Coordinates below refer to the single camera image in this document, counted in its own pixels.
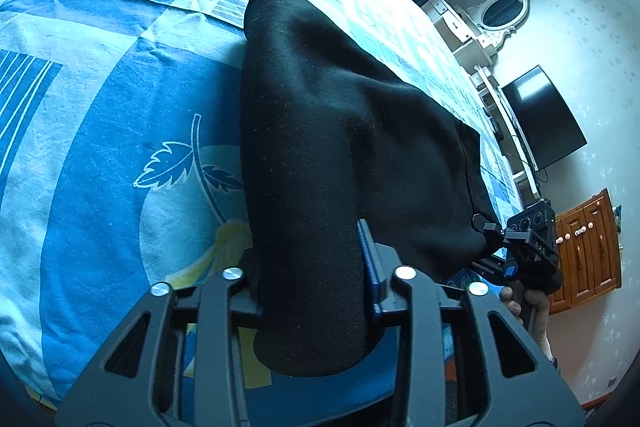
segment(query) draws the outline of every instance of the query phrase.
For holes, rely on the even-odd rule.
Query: cabinet door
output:
[[[562,233],[570,234],[566,245],[569,261],[569,280],[571,288],[571,304],[575,306],[595,295],[593,282],[593,259],[586,241],[586,233],[575,235],[575,232],[587,226],[584,211],[580,208],[561,219]]]
[[[553,295],[549,295],[549,302],[551,303],[550,313],[558,313],[571,307],[571,283],[569,277],[569,261],[567,258],[569,241],[564,240],[563,234],[566,232],[562,231],[560,221],[556,221],[556,233],[558,237],[562,237],[562,243],[556,245],[558,253],[560,254],[558,267],[562,270],[562,287]]]
[[[611,204],[603,196],[584,208],[587,232],[593,258],[593,279],[596,295],[618,286],[620,281],[620,247],[613,222]]]

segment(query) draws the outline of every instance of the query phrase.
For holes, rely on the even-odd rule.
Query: hand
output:
[[[522,311],[520,305],[517,302],[511,300],[513,298],[513,290],[508,286],[505,286],[500,290],[500,300],[504,303],[507,309],[513,314],[514,317],[522,324],[520,318],[520,312]],[[546,337],[546,325],[549,321],[549,299],[545,293],[540,290],[527,290],[524,294],[524,298],[527,302],[536,308],[536,317],[533,319],[533,328],[531,330],[531,336],[536,344],[540,346],[546,357],[551,360],[553,355],[551,354],[551,345]]]

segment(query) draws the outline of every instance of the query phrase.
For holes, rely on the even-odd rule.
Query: blue bed sheet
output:
[[[47,403],[150,284],[199,283],[251,245],[238,121],[247,1],[0,0],[0,348]],[[497,214],[521,210],[474,86],[415,4],[310,1],[474,127]],[[257,426],[311,425],[392,391],[394,330],[351,370],[306,379],[272,373],[253,332],[241,336]]]

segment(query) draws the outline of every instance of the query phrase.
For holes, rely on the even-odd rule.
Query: tv stand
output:
[[[472,75],[472,79],[476,86],[478,87],[479,96],[484,103],[485,107],[489,111],[489,113],[495,114],[499,116],[498,121],[500,121],[500,125],[504,126],[504,140],[507,140],[510,143],[513,143],[513,149],[516,156],[515,159],[519,160],[519,164],[522,166],[522,169],[518,170],[518,168],[514,168],[514,171],[517,171],[513,175],[513,181],[520,192],[520,196],[522,201],[526,201],[532,197],[532,202],[538,201],[540,196],[540,189],[538,188],[538,180],[536,179],[533,169],[530,167],[533,165],[533,162],[530,160],[531,153],[529,151],[529,145],[519,136],[522,133],[517,133],[516,125],[512,120],[512,115],[506,107],[506,102],[503,100],[500,92],[497,89],[497,82],[493,77],[491,71],[487,68],[476,67],[476,73]]]

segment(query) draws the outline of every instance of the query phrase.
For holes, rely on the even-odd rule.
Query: white mirror frame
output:
[[[486,0],[480,6],[473,6],[465,11],[471,17],[472,21],[476,23],[476,26],[486,34],[491,44],[493,44],[496,51],[498,51],[498,49],[502,47],[506,36],[511,32],[516,31],[516,26],[520,24],[529,13],[529,0],[519,0],[522,3],[522,10],[517,17],[509,23],[495,27],[486,26],[482,23],[482,19],[484,18],[486,11],[489,9],[489,6],[496,1],[497,0]]]

